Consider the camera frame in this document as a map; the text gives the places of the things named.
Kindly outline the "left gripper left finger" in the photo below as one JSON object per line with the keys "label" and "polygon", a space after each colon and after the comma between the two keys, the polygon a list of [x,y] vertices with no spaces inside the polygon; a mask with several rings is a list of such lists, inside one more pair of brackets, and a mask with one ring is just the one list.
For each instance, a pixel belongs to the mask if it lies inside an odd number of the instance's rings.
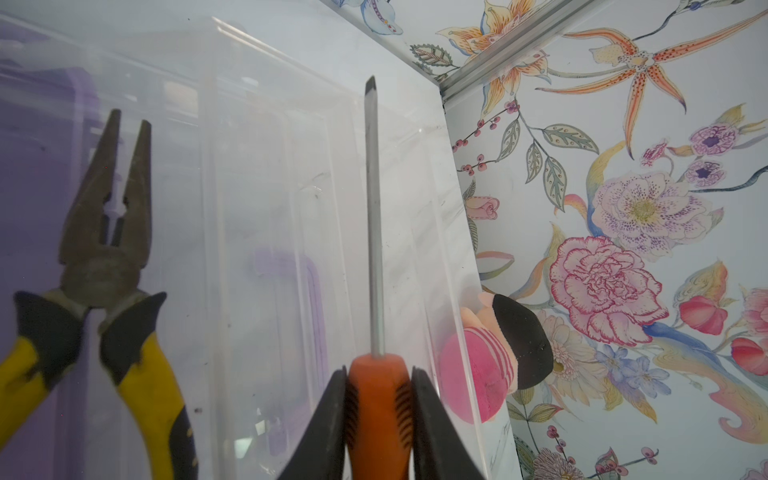
{"label": "left gripper left finger", "polygon": [[279,480],[340,480],[345,462],[347,370],[336,370]]}

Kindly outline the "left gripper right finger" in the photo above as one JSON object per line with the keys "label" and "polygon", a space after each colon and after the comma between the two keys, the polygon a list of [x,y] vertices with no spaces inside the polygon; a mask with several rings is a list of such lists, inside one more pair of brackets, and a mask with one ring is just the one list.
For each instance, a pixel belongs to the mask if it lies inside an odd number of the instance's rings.
{"label": "left gripper right finger", "polygon": [[423,369],[411,373],[416,480],[482,480]]}

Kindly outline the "purple plastic tool box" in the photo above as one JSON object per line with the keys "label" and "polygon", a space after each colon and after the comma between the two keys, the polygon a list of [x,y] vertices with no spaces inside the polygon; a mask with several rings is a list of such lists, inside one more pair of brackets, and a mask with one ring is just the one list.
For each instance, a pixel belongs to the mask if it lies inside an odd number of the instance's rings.
{"label": "purple plastic tool box", "polygon": [[62,273],[58,242],[112,110],[114,223],[152,126],[156,337],[203,479],[275,479],[333,370],[368,346],[363,90],[380,101],[390,349],[434,380],[484,280],[437,88],[316,1],[1,5],[1,353],[18,291]]}

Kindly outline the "yellow handled pliers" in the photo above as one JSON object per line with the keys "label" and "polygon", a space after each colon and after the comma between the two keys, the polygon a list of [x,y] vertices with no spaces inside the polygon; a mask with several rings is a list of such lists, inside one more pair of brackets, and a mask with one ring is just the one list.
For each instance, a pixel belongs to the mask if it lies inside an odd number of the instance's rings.
{"label": "yellow handled pliers", "polygon": [[142,291],[152,246],[152,126],[142,121],[122,197],[125,212],[111,221],[121,112],[110,112],[80,183],[59,243],[64,270],[57,288],[18,291],[16,340],[1,364],[1,442],[76,364],[84,320],[102,310],[100,361],[142,435],[155,479],[196,479],[199,460],[186,402],[161,349],[157,320],[167,295]]}

